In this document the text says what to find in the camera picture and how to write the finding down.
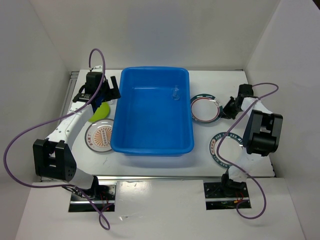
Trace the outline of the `green red rimmed plate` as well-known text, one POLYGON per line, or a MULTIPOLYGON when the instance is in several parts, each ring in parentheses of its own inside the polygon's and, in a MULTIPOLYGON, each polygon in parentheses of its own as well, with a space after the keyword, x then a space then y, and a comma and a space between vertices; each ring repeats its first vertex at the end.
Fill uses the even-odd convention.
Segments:
POLYGON ((210 124, 221 118, 223 107, 214 95, 201 93, 190 99, 192 118, 203 124, 210 124))

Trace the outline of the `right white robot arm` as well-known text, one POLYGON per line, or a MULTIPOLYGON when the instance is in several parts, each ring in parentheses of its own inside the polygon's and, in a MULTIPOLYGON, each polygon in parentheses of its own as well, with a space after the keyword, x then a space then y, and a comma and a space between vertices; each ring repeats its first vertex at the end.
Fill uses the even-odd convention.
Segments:
POLYGON ((221 117, 234 120, 241 112, 248 116, 248 122, 242 137, 242 152, 221 177, 219 191, 225 197, 242 191, 254 164, 276 152, 280 142, 283 116, 268 110, 254 96, 251 84, 239 86, 237 97, 230 97, 221 117))

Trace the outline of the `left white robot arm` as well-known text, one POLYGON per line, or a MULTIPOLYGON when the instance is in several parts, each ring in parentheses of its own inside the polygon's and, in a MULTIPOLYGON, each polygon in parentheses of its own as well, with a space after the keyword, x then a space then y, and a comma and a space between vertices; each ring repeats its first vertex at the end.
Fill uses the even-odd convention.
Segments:
POLYGON ((107 79, 102 70, 89 71, 85 84, 72 100, 67 117, 45 139, 33 143, 36 175, 63 181, 79 188, 87 199, 96 199, 105 187, 99 184, 97 176, 77 167, 72 148, 85 123, 101 109, 102 104, 120 97, 115 76, 107 79))

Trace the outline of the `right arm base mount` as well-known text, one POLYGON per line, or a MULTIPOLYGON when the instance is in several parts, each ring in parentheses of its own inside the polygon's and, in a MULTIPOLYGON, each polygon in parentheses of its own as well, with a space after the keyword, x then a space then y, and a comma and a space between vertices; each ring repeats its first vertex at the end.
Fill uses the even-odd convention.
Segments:
POLYGON ((250 209, 250 197, 245 184, 242 189, 225 194, 220 182, 204 181, 204 197, 206 210, 233 210, 240 203, 239 209, 250 209))

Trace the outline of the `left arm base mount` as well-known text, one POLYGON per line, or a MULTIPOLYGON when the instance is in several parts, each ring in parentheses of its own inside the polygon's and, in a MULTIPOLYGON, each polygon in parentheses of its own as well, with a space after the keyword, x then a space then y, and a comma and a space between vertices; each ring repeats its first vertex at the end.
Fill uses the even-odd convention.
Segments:
MULTIPOLYGON (((71 192, 68 207, 69 213, 86 213, 95 211, 82 193, 78 190, 73 190, 72 188, 69 188, 68 190, 71 192)), ((116 207, 116 190, 116 182, 107 182, 104 185, 103 190, 95 196, 89 196, 89 198, 99 210, 103 210, 104 212, 114 212, 116 207)))

